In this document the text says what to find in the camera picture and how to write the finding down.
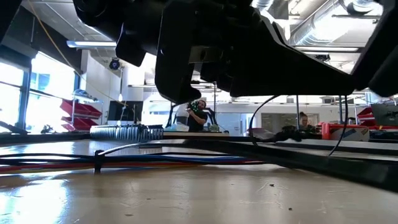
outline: ceiling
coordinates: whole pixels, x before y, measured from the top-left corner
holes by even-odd
[[[85,26],[77,18],[72,0],[30,0],[35,8],[37,15],[42,21],[53,27],[59,33],[69,40],[104,40],[109,39],[97,31]],[[289,0],[289,20],[290,30],[295,30],[306,18],[311,16],[325,0]],[[24,0],[22,5],[32,12],[32,9]],[[368,41],[374,30],[375,24],[373,20],[356,19],[356,25],[343,36],[333,41],[330,45],[363,47]],[[99,63],[108,68],[110,60],[115,57],[113,49],[91,49],[91,56]],[[330,54],[330,65],[339,68],[347,73],[351,72],[354,63],[358,59],[359,54]],[[153,83],[154,79],[154,63],[152,60],[147,64],[146,81]]]

